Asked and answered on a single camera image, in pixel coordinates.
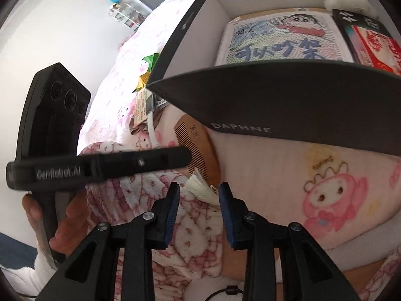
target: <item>human hand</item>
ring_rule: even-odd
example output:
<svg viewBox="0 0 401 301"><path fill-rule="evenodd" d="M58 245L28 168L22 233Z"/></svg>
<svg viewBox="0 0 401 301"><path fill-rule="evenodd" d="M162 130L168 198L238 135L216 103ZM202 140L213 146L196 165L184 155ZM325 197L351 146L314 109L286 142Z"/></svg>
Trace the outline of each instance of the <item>human hand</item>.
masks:
<svg viewBox="0 0 401 301"><path fill-rule="evenodd" d="M36 233L39 247L45 250L39 238L39 220L43 217L41 207L31 194L23 197L22 205L27 213L29 224ZM69 256L87 235L86 190L77 192L65 209L65 215L65 219L59 222L56 236L50 239L49 244L53 250Z"/></svg>

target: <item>finger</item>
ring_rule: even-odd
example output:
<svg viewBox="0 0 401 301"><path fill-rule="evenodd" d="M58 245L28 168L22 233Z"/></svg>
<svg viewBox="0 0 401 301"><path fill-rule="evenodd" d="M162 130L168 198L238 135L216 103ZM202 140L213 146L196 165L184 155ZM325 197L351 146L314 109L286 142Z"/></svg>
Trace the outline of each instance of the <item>finger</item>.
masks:
<svg viewBox="0 0 401 301"><path fill-rule="evenodd" d="M86 237L88 232L87 227L88 224L85 223L79 230L76 231L74 236L64 242L60 242L57 237L51 238L49 241L50 247L59 253L69 256Z"/></svg>
<svg viewBox="0 0 401 301"><path fill-rule="evenodd" d="M27 213L28 219L32 217L34 220L41 219L43 217L41 206L32 197L31 194L26 194L21 201L25 212Z"/></svg>
<svg viewBox="0 0 401 301"><path fill-rule="evenodd" d="M85 210L79 217L73 219L64 219L59 223L59 227L56 231L56 238L61 243L67 241L77 232L77 230L79 230L87 222L87 218L88 210Z"/></svg>
<svg viewBox="0 0 401 301"><path fill-rule="evenodd" d="M83 189L78 191L73 200L68 204L65 209L65 215L71 219L76 218L87 209L86 190Z"/></svg>

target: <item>device handle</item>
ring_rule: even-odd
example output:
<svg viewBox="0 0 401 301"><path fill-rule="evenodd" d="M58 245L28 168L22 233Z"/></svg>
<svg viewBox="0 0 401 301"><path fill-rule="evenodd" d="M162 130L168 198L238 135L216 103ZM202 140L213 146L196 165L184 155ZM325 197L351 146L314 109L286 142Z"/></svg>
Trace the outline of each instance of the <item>device handle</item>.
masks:
<svg viewBox="0 0 401 301"><path fill-rule="evenodd" d="M40 245L45 250L45 254L49 265L57 269L65 261L66 257L49 246L49 240L56 235L59 221L65 217L65 208L71 199L75 196L75 192L37 192L32 191L33 198L38 202L42 209L43 219L39 223L38 239L41 240Z"/></svg>

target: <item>camera lens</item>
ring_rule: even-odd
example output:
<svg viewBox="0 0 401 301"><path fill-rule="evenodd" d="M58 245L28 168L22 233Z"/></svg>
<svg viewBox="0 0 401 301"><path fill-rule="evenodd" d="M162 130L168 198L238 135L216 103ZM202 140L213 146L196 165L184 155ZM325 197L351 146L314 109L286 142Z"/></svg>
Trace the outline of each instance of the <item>camera lens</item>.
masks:
<svg viewBox="0 0 401 301"><path fill-rule="evenodd" d="M72 111L77 104L77 94L75 91L70 90L67 92L64 99L64 106L67 111Z"/></svg>
<svg viewBox="0 0 401 301"><path fill-rule="evenodd" d="M80 101L78 104L78 112L79 114L84 114L86 111L86 103L84 101Z"/></svg>
<svg viewBox="0 0 401 301"><path fill-rule="evenodd" d="M61 81L55 81L50 90L51 98L54 100L59 99L62 91L63 84L61 83Z"/></svg>

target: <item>white cable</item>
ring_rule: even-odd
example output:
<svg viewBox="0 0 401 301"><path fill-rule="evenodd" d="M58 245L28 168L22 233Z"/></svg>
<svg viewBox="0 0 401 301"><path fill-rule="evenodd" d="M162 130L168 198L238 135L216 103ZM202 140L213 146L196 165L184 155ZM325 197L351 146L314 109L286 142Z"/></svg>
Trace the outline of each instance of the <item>white cable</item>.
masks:
<svg viewBox="0 0 401 301"><path fill-rule="evenodd" d="M157 141L156 134L154 132L153 110L151 110L150 113L148 114L148 133L149 133L150 142L152 143L152 148L156 149L156 148L160 147L160 144Z"/></svg>

